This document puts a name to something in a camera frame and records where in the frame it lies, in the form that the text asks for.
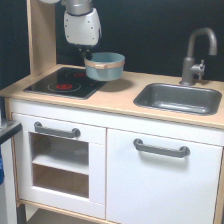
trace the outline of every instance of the oven door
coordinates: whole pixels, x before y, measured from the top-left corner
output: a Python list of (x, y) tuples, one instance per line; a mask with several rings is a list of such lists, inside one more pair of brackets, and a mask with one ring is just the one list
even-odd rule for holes
[(19, 199), (105, 218), (106, 129), (21, 114)]

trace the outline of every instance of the cabinet door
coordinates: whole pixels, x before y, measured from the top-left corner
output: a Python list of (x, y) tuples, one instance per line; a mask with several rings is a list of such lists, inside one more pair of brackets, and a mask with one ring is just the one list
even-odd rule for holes
[[(14, 137), (19, 199), (105, 219), (106, 130), (20, 114), (13, 118), (23, 125)], [(36, 122), (52, 135), (36, 129)], [(80, 136), (63, 136), (74, 128)]]
[[(184, 158), (136, 150), (133, 142), (178, 150)], [(108, 131), (107, 220), (122, 224), (212, 224), (222, 147)]]

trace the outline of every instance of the oven window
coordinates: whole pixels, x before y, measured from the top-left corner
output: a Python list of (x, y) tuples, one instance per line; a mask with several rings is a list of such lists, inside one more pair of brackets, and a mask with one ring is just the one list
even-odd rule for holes
[(88, 143), (30, 133), (33, 185), (89, 197)]

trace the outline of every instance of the drawer handle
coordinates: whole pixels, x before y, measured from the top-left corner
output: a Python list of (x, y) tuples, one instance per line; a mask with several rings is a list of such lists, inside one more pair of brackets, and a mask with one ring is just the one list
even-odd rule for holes
[(69, 131), (62, 131), (57, 129), (51, 129), (51, 128), (45, 128), (42, 126), (40, 122), (36, 122), (34, 124), (35, 131), (41, 134), (47, 134), (47, 135), (54, 135), (58, 137), (64, 137), (64, 138), (77, 138), (81, 135), (81, 132), (79, 129), (74, 128), (71, 132)]
[(151, 145), (144, 145), (141, 139), (135, 139), (134, 145), (138, 151), (154, 153), (164, 156), (184, 158), (185, 156), (190, 154), (190, 149), (186, 146), (182, 146), (179, 150), (165, 149)]

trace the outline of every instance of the play kitchen cabinet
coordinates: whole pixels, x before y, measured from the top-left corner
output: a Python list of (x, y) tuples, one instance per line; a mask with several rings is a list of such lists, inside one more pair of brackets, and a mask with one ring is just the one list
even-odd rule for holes
[(20, 199), (105, 218), (106, 129), (13, 114)]
[(94, 223), (215, 223), (222, 130), (23, 100), (11, 114), (18, 201)]
[(213, 223), (221, 156), (218, 146), (109, 130), (107, 219)]

